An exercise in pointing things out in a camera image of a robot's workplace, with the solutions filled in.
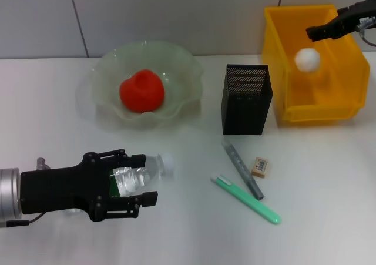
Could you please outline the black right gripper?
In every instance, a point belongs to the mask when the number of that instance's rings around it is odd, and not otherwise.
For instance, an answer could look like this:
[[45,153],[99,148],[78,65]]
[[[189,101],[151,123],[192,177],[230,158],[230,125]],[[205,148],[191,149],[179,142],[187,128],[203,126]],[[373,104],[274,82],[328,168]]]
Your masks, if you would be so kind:
[[313,42],[340,39],[352,32],[375,28],[375,0],[364,0],[337,10],[338,15],[328,23],[306,29]]

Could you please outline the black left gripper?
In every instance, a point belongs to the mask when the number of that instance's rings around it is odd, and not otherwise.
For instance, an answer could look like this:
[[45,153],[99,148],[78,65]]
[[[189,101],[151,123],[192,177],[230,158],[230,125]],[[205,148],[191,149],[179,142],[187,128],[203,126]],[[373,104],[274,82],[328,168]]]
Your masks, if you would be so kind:
[[142,207],[156,206],[158,192],[110,197],[109,171],[144,167],[146,155],[127,155],[124,149],[86,153],[76,166],[21,173],[23,214],[80,209],[93,222],[137,218]]

